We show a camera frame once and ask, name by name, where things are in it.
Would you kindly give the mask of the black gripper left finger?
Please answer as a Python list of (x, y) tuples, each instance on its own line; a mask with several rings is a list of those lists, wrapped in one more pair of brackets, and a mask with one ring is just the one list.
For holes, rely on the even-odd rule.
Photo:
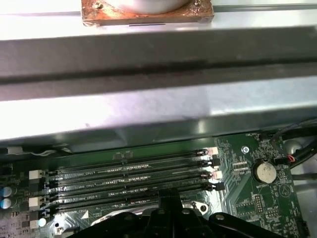
[(78, 238), (163, 238), (170, 236), (173, 189), (158, 192), (158, 208), (149, 215), (122, 212), (76, 234)]

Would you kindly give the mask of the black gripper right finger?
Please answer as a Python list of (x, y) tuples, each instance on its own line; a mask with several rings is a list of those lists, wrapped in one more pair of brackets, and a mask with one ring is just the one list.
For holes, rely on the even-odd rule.
[(272, 232), (227, 213), (214, 213), (208, 219), (182, 206), (179, 192), (172, 189), (172, 210), (184, 238), (271, 238)]

